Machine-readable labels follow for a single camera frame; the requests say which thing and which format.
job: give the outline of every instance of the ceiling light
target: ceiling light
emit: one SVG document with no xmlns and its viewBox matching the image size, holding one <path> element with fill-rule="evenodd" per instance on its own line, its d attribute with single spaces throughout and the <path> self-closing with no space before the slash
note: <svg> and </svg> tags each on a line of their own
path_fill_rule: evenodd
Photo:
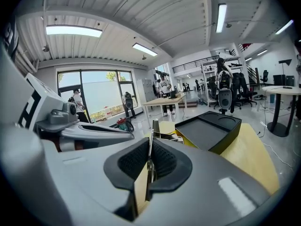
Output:
<svg viewBox="0 0 301 226">
<path fill-rule="evenodd" d="M 73 26 L 73 25 L 49 25 L 46 27 L 46 34 L 77 34 L 77 35 L 86 35 L 92 37 L 100 37 L 102 30 L 82 27 L 82 26 Z"/>
<path fill-rule="evenodd" d="M 263 53 L 265 53 L 265 52 L 267 52 L 267 51 L 268 51 L 268 50 L 266 49 L 266 50 L 260 52 L 258 55 L 262 55 Z"/>
<path fill-rule="evenodd" d="M 227 5 L 225 3 L 218 5 L 218 19 L 216 32 L 222 32 L 222 28 L 224 26 L 225 17 L 226 17 Z"/>
<path fill-rule="evenodd" d="M 293 24 L 293 20 L 290 20 L 286 25 L 284 25 L 281 29 L 279 29 L 276 34 L 280 34 L 281 32 L 283 32 L 285 29 L 287 29 L 290 25 Z"/>
<path fill-rule="evenodd" d="M 151 56 L 156 56 L 157 55 L 157 53 L 155 53 L 154 51 L 151 51 L 150 49 L 148 49 L 145 46 L 140 45 L 139 43 L 134 44 L 133 48 L 138 49 L 142 52 L 148 53 Z"/>
</svg>

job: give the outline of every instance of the black tray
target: black tray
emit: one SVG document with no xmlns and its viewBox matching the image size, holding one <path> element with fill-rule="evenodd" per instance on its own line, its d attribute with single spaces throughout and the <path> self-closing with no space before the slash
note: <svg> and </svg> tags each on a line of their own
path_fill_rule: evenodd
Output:
<svg viewBox="0 0 301 226">
<path fill-rule="evenodd" d="M 221 154 L 238 136 L 241 119 L 208 111 L 177 123 L 175 129 L 202 150 Z"/>
</svg>

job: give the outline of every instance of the table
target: table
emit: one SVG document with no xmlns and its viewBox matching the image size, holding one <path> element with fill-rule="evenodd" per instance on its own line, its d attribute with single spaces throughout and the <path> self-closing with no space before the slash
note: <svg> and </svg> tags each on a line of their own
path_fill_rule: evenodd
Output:
<svg viewBox="0 0 301 226">
<path fill-rule="evenodd" d="M 144 104 L 142 104 L 143 106 L 143 110 L 146 116 L 146 120 L 149 124 L 149 128 L 151 128 L 151 124 L 150 124 L 150 120 L 149 120 L 149 111 L 148 111 L 148 106 L 155 106 L 155 105 L 159 105 L 161 107 L 161 112 L 162 112 L 162 116 L 164 116 L 163 114 L 163 105 L 175 105 L 175 111 L 177 114 L 179 114 L 180 109 L 179 109 L 179 103 L 184 102 L 185 103 L 185 108 L 187 109 L 187 101 L 186 101 L 186 94 L 184 93 L 180 93 L 180 94 L 176 94 L 176 98 L 175 99 L 169 99 L 167 98 L 158 98 L 158 99 L 154 99 L 151 100 L 149 102 L 146 102 Z"/>
<path fill-rule="evenodd" d="M 285 89 L 283 88 L 283 86 L 266 86 L 262 88 L 262 90 L 265 91 L 266 93 L 276 94 L 276 105 L 275 105 L 275 114 L 274 114 L 273 122 L 270 122 L 267 125 L 267 128 L 270 132 L 272 132 L 275 136 L 278 137 L 288 136 L 293 121 L 293 113 L 296 105 L 296 95 L 301 95 L 301 88 L 293 87 L 293 86 L 287 86 L 287 87 L 291 87 L 291 89 Z M 287 127 L 277 122 L 279 116 L 279 110 L 280 110 L 281 95 L 293 96 L 292 109 L 291 109 L 290 119 L 288 121 Z"/>
<path fill-rule="evenodd" d="M 175 123 L 171 121 L 161 121 L 160 132 L 164 134 L 174 132 L 174 125 Z M 183 139 L 185 146 L 194 146 L 187 143 L 186 138 Z M 271 195 L 279 189 L 279 180 L 272 159 L 250 124 L 241 123 L 238 136 L 221 156 L 255 178 Z"/>
</svg>

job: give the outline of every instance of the floor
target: floor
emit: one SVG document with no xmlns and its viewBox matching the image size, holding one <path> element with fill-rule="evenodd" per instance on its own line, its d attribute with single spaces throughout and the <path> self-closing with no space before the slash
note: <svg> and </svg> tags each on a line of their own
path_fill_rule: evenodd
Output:
<svg viewBox="0 0 301 226">
<path fill-rule="evenodd" d="M 264 92 L 258 91 L 258 94 L 264 95 Z M 187 96 L 189 98 L 194 98 L 196 97 L 196 92 L 187 92 Z M 283 102 L 281 103 L 278 122 L 284 125 L 287 125 L 288 123 L 290 109 L 287 108 L 289 107 L 291 99 L 292 98 L 290 96 L 281 97 Z M 249 104 L 244 104 L 241 110 L 238 107 L 235 107 L 234 117 L 242 119 L 243 123 L 249 123 L 252 128 L 259 133 L 258 136 L 261 137 L 261 140 L 275 165 L 279 184 L 280 187 L 282 187 L 290 183 L 300 162 L 301 123 L 293 120 L 290 134 L 287 137 L 277 137 L 273 135 L 265 128 L 264 125 L 273 120 L 274 108 L 275 103 L 270 103 L 268 97 L 267 100 L 257 101 L 257 105 L 254 104 L 253 107 Z M 151 119 L 157 118 L 159 122 L 173 121 L 178 123 L 188 118 L 203 114 L 209 110 L 218 112 L 218 107 L 214 110 L 213 106 L 208 107 L 206 105 L 198 105 L 195 108 L 188 108 L 184 110 L 180 109 L 180 114 L 174 115 L 172 115 L 168 110 L 168 116 L 162 117 L 160 107 L 157 106 L 154 107 L 153 110 L 150 109 L 149 115 L 151 115 Z M 143 138 L 146 133 L 150 132 L 144 113 L 138 115 L 136 119 L 132 119 L 132 124 L 135 128 L 135 138 Z"/>
</svg>

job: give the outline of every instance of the railing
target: railing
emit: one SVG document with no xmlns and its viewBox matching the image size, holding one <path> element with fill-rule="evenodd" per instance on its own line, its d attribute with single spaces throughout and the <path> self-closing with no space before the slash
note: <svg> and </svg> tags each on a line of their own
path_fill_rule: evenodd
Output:
<svg viewBox="0 0 301 226">
<path fill-rule="evenodd" d="M 254 70 L 249 65 L 246 65 L 246 67 L 248 70 L 249 77 L 255 82 L 255 84 L 259 85 L 260 80 L 259 80 L 258 69 L 255 68 L 255 70 Z"/>
<path fill-rule="evenodd" d="M 192 69 L 192 68 L 196 68 L 196 67 L 201 67 L 202 63 L 205 62 L 209 62 L 209 61 L 217 61 L 219 59 L 219 56 L 212 56 L 212 57 L 208 57 L 208 58 L 202 58 L 199 60 L 195 60 L 189 63 L 185 63 L 183 65 L 178 65 L 176 67 L 173 68 L 174 73 L 180 72 L 180 71 L 184 71 L 184 70 L 188 70 L 188 69 Z"/>
<path fill-rule="evenodd" d="M 241 52 L 245 51 L 250 45 L 251 45 L 251 43 L 241 43 L 239 45 L 240 51 Z"/>
</svg>

